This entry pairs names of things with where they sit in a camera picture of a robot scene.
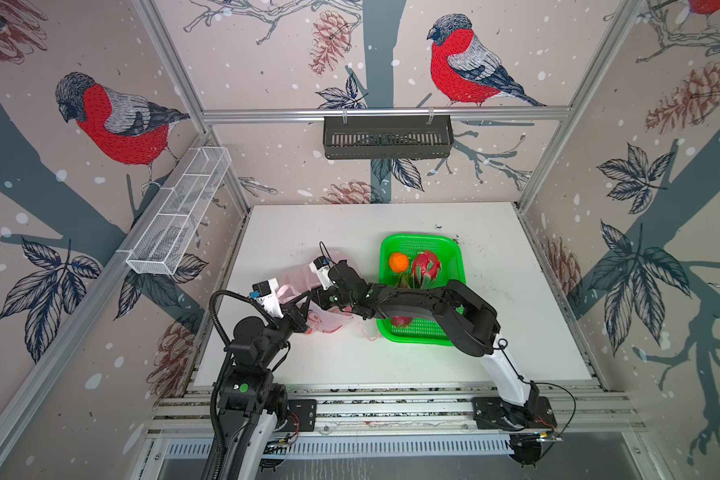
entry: orange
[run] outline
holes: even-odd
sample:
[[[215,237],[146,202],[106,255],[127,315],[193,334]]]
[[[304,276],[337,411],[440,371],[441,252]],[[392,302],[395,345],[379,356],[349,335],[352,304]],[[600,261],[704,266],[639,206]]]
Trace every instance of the orange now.
[[[389,256],[389,268],[396,274],[401,274],[408,269],[408,256],[400,252],[394,252]]]

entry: white mesh shelf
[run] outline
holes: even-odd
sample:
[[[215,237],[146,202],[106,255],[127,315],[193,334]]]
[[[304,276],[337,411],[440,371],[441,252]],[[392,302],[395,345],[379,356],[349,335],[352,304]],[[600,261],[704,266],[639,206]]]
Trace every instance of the white mesh shelf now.
[[[232,159],[221,147],[197,150],[133,251],[128,266],[137,274],[173,275]]]

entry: white table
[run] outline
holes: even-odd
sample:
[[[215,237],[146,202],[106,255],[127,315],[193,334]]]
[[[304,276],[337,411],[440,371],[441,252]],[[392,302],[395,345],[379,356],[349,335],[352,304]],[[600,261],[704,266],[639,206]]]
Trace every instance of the white table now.
[[[227,289],[248,294],[251,284],[307,264],[318,256],[320,241],[353,258],[358,273],[376,282],[379,246],[398,233],[458,240],[467,285],[496,308],[501,333],[528,379],[591,379],[509,203],[255,206]],[[231,338],[234,325],[256,311],[223,299],[219,317]],[[365,328],[378,331],[374,320]],[[490,381],[476,358],[453,347],[396,343],[382,336],[370,342],[356,325],[329,334],[294,334],[291,344],[275,374],[277,382],[290,386],[409,388]],[[196,386],[216,380],[223,357],[214,331]]]

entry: black wall basket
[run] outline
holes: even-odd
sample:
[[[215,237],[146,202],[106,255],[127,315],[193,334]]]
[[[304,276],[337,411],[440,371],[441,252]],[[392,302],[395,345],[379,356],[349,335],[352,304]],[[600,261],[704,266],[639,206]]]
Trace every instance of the black wall basket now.
[[[326,117],[322,144],[330,160],[446,158],[454,132],[450,115]]]

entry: green plastic basket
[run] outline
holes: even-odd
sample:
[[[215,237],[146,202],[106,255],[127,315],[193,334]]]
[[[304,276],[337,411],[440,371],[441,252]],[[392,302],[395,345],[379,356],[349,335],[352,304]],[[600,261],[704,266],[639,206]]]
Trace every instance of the green plastic basket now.
[[[437,235],[390,235],[382,242],[379,261],[379,282],[397,285],[398,275],[389,268],[389,256],[394,252],[408,255],[413,261],[416,255],[430,250],[438,256],[442,270],[432,283],[432,288],[444,286],[449,280],[464,280],[464,263],[461,261],[461,249],[452,239]],[[378,330],[394,342],[428,343],[430,345],[453,346],[440,325],[428,319],[414,319],[411,325],[401,328],[394,326],[390,319],[376,319]]]

